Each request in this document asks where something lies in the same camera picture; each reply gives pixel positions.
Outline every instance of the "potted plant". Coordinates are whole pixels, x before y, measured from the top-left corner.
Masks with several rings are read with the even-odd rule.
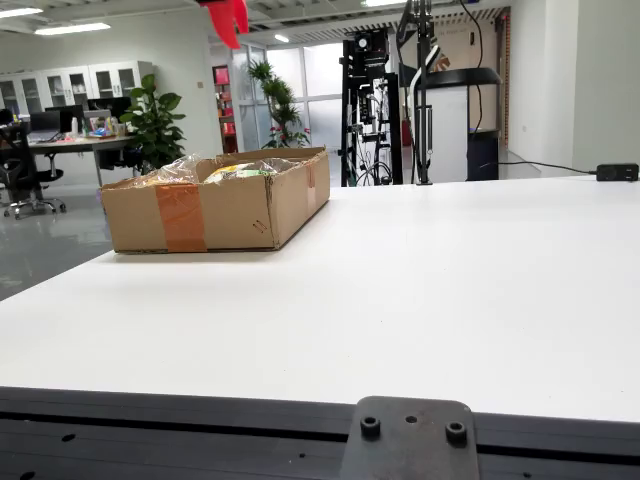
[[[291,87],[275,75],[273,66],[267,62],[252,62],[249,76],[260,83],[269,108],[269,115],[278,125],[271,127],[270,140],[262,148],[304,147],[310,144],[308,128],[304,132],[293,131],[301,125],[300,112],[294,105],[295,97]]]
[[[133,104],[120,121],[131,122],[136,129],[133,142],[141,150],[142,173],[183,157],[183,147],[178,143],[184,140],[183,132],[173,123],[186,116],[173,113],[182,97],[175,93],[158,95],[155,75],[146,75],[142,79],[142,88],[131,91],[131,99]]]

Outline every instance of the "black stand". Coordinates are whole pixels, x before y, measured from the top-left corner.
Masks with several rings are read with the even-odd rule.
[[[359,38],[366,38],[373,42],[370,50],[359,49],[356,40],[343,42],[342,58],[342,122],[341,142],[338,154],[341,157],[341,185],[354,187],[360,175],[368,174],[359,169],[358,143],[375,142],[375,153],[371,176],[374,185],[393,183],[402,185],[402,139],[400,136],[400,99],[398,75],[386,73],[384,64],[388,60],[388,40],[384,30],[359,32]],[[388,100],[389,113],[383,118],[382,109],[377,116],[371,115],[371,100],[367,92],[373,93],[374,80],[382,80],[385,95]],[[360,124],[357,111],[360,110]],[[378,128],[372,134],[364,134],[364,125],[371,125],[377,119]],[[389,138],[382,132],[382,125],[389,125]],[[390,149],[391,165],[385,168],[388,176],[381,176],[384,166],[380,162],[380,150]]]

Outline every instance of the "white cabinet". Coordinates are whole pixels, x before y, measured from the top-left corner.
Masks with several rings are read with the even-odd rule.
[[[89,65],[93,98],[128,97],[131,90],[142,86],[142,78],[153,73],[147,62],[106,63]]]
[[[44,111],[37,73],[0,77],[0,107],[14,115],[30,115]]]
[[[94,98],[89,67],[59,68],[39,74],[46,107],[82,105],[89,109],[88,99]]]

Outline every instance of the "white table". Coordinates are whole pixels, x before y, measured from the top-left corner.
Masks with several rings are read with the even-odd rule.
[[[0,384],[640,421],[640,184],[333,190],[279,252],[108,253],[0,303]]]
[[[73,142],[43,142],[29,145],[29,150],[34,155],[48,155],[58,153],[83,153],[93,152],[98,174],[98,184],[102,186],[102,174],[100,173],[100,160],[98,152],[105,150],[122,150],[131,145],[131,137],[114,138],[82,138]]]

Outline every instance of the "ceiling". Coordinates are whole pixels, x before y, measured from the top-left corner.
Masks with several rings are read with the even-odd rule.
[[[292,43],[344,38],[349,32],[396,28],[402,4],[367,8],[362,0],[246,0],[250,33],[243,40],[262,45],[280,44],[274,34]],[[512,0],[480,0],[469,5],[477,18],[493,19]],[[466,22],[457,0],[433,0],[436,22]],[[145,13],[201,8],[195,0],[0,0],[0,10],[35,7],[37,15],[0,19],[0,31],[31,34],[37,28],[55,27]]]

